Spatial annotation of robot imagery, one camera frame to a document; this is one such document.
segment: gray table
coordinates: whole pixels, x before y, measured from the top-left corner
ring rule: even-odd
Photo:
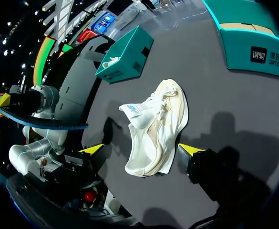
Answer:
[[[211,20],[155,37],[142,76],[102,82],[87,119],[82,144],[108,143],[98,155],[100,176],[120,203],[145,225],[188,228],[217,209],[199,185],[189,182],[175,157],[168,175],[139,178],[124,166],[131,150],[129,121],[118,107],[140,103],[163,79],[185,91],[189,122],[180,143],[240,151],[239,166],[274,189],[279,181],[279,77],[229,71]]]

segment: teal shoebox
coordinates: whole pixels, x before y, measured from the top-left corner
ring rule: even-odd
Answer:
[[[228,69],[279,76],[279,30],[270,13],[248,0],[203,0],[222,44]]]
[[[109,83],[139,77],[153,41],[140,26],[135,27],[110,47],[95,75]],[[103,63],[109,62],[110,57],[120,59],[103,68]]]

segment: shoe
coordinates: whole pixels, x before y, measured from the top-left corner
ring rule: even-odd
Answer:
[[[176,137],[188,122],[181,87],[174,80],[163,80],[146,101],[124,104],[119,110],[130,120],[132,149],[126,172],[138,177],[169,173]]]
[[[116,63],[117,61],[120,60],[120,57],[110,57],[110,59],[111,60],[109,62],[102,63],[103,68],[107,68],[108,66],[112,65],[113,63]]]

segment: shoe tag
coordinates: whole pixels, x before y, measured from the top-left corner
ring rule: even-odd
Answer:
[[[124,105],[123,111],[129,119],[142,115],[141,111],[137,108],[135,104]]]

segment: red sign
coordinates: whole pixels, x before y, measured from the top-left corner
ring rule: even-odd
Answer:
[[[90,29],[86,29],[78,38],[77,42],[83,42],[86,41],[92,37],[98,36],[97,33],[95,33],[94,31],[90,30]]]

